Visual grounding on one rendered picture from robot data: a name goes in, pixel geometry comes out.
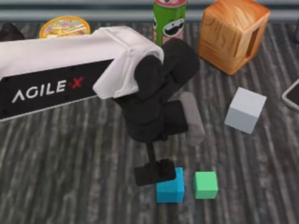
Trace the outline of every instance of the red x letter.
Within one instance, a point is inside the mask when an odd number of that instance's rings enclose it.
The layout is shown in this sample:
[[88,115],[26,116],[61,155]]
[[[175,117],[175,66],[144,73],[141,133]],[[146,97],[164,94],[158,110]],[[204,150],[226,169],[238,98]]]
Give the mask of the red x letter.
[[83,77],[80,78],[73,78],[74,84],[71,86],[72,89],[75,89],[76,87],[81,87],[81,82],[83,80]]

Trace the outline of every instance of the agile x logo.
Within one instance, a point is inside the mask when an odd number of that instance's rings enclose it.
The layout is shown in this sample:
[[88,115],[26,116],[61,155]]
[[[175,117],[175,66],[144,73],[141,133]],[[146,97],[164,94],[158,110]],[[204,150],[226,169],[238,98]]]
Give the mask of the agile x logo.
[[[69,82],[69,86],[72,89],[80,88],[83,79],[84,77],[73,78],[73,81]],[[36,97],[49,96],[55,93],[64,92],[66,90],[66,83],[67,80],[58,81],[54,88],[52,88],[51,83],[42,84],[40,87],[31,86],[29,89],[26,90],[25,93],[23,93],[22,90],[18,90],[18,92],[12,100],[12,103],[14,104],[18,100],[24,101],[26,99],[34,99]]]
[[0,120],[96,96],[93,85],[112,61],[4,77],[0,80]]

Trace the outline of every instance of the orange wooden cube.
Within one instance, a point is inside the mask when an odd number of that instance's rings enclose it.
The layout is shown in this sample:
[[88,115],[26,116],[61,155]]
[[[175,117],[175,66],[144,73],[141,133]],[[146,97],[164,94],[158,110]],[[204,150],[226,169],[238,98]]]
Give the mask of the orange wooden cube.
[[252,0],[218,0],[204,10],[198,54],[228,75],[257,53],[270,16]]

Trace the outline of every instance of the yellow bowl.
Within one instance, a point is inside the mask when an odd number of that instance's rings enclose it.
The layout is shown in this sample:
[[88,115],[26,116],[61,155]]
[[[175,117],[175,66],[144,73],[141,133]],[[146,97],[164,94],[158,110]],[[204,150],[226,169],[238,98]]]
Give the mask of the yellow bowl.
[[76,16],[61,16],[43,25],[39,38],[90,34],[88,23]]

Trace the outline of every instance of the green can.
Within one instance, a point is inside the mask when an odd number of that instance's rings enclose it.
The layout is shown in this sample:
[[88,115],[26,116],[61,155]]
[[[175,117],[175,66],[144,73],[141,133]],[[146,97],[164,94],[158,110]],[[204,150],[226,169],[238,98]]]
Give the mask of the green can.
[[154,42],[183,39],[187,0],[154,0]]

